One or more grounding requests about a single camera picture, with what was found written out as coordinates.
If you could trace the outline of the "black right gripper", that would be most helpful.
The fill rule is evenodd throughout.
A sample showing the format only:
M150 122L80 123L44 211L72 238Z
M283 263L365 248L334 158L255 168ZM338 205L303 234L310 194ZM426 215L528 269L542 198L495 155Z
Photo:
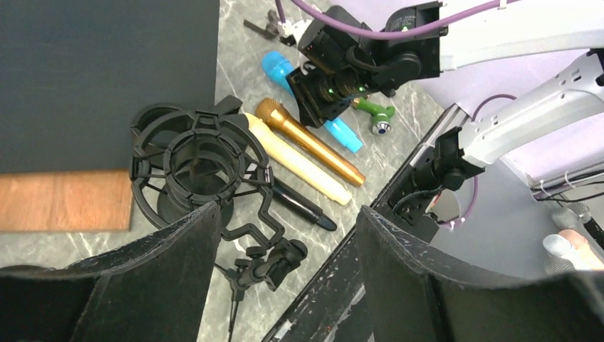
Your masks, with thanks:
M392 86L378 80L378 75L388 69L387 41L312 21L297 47L307 61L286 80L303 125L319 128L337 118L355 98L373 93L392 95Z

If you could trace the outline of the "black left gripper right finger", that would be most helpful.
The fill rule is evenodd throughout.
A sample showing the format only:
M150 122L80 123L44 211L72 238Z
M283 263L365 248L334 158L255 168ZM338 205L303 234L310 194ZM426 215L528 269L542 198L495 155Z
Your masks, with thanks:
M356 223L376 341L601 341L603 273L529 281L431 247L370 207Z

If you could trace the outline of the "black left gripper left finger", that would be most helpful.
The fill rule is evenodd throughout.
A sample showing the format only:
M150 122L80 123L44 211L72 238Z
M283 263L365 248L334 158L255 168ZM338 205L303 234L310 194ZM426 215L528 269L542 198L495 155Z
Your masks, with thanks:
M3 341L195 341L220 241L206 204L63 269L1 269Z

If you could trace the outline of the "blue microphone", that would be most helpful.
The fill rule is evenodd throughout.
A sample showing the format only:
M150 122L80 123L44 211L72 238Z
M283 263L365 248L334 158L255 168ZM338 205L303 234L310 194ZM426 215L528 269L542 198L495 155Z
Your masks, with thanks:
M294 67L287 58L278 51L269 51L261 60L261 68L272 82L293 95L286 76L294 70ZM356 153L363 146L360 138L340 118L327 120L323 127L352 153Z

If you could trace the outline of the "gold microphone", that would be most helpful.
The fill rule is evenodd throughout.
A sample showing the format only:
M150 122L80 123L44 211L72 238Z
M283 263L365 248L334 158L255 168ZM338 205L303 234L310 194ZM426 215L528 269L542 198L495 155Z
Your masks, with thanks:
M294 141L348 183L355 187L365 183L364 174L356 166L294 119L282 103L272 98L263 98L256 106L255 116Z

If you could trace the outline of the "cream beige microphone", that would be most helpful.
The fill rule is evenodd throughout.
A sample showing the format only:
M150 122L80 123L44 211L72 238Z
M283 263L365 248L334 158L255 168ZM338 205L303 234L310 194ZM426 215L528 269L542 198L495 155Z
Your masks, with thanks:
M338 181L316 166L307 157L284 142L261 119L250 113L244 113L249 130L261 143L267 154L308 185L340 205L347 205L351 193Z

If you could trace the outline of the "black tripod mic stand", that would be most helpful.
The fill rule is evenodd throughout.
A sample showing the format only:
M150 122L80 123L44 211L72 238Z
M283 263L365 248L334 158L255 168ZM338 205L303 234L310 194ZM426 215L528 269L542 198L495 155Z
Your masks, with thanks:
M130 124L132 193L156 228L163 229L211 202L220 208L224 241L254 240L233 268L221 268L231 289L229 331L234 330L248 289L265 283L277 290L308 254L306 245L287 239L282 223L269 214L276 179L268 153L252 133L241 105L232 95L206 110L157 103L141 109ZM262 198L259 219L270 233L252 223L229 229L234 200L255 194Z

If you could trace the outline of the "black microphone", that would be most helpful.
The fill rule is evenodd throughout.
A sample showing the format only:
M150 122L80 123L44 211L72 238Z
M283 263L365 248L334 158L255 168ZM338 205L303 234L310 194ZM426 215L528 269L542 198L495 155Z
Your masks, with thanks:
M279 178L273 177L272 180L274 182L273 187L271 188L271 200L276 200L307 222L326 231L334 232L338 228L338 225L310 199L306 198Z

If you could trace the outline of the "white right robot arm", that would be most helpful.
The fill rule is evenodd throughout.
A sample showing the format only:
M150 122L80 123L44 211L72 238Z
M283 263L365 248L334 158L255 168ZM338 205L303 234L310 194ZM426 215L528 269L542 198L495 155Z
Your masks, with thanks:
M355 98L391 96L403 84L486 61L582 50L562 71L491 118L441 134L389 199L393 215L415 225L432 199L512 150L603 111L601 1L431 1L398 9L380 31L344 8L324 12L303 1L312 22L296 39L308 65L286 80L301 122L319 127Z

